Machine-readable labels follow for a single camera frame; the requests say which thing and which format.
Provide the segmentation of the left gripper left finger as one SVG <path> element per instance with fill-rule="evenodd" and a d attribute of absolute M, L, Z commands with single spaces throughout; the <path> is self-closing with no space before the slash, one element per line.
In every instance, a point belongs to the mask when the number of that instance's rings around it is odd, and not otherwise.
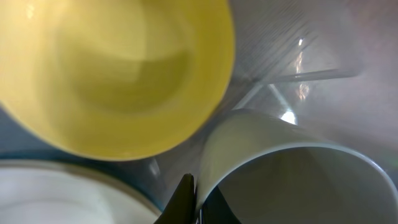
<path fill-rule="evenodd" d="M 154 224 L 191 224 L 195 216 L 194 176 L 185 174 Z"/>

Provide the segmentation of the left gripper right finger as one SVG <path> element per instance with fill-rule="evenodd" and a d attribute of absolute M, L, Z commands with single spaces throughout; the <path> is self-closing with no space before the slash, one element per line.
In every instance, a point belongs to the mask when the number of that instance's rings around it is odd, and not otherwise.
<path fill-rule="evenodd" d="M 201 208 L 203 224 L 241 224 L 231 211 L 218 187 L 215 187 Z"/>

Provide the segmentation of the yellow bowl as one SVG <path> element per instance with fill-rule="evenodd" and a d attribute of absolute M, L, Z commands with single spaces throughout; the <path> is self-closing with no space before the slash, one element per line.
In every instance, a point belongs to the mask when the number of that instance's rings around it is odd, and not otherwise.
<path fill-rule="evenodd" d="M 1 2 L 1 108 L 82 157 L 177 146 L 213 114 L 233 64 L 228 1 Z"/>

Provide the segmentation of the grey cup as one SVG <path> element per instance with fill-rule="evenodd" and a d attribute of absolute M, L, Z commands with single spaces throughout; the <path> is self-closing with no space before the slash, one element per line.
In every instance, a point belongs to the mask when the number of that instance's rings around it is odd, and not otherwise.
<path fill-rule="evenodd" d="M 364 154 L 253 110 L 206 138 L 196 213 L 218 187 L 241 223 L 396 223 L 397 188 Z"/>

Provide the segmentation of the beige plate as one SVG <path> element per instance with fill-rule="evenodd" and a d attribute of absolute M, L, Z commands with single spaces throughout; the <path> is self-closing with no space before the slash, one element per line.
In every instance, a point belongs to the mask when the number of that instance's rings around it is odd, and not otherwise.
<path fill-rule="evenodd" d="M 100 171 L 62 162 L 1 161 L 1 223 L 154 223 L 161 211 Z"/>

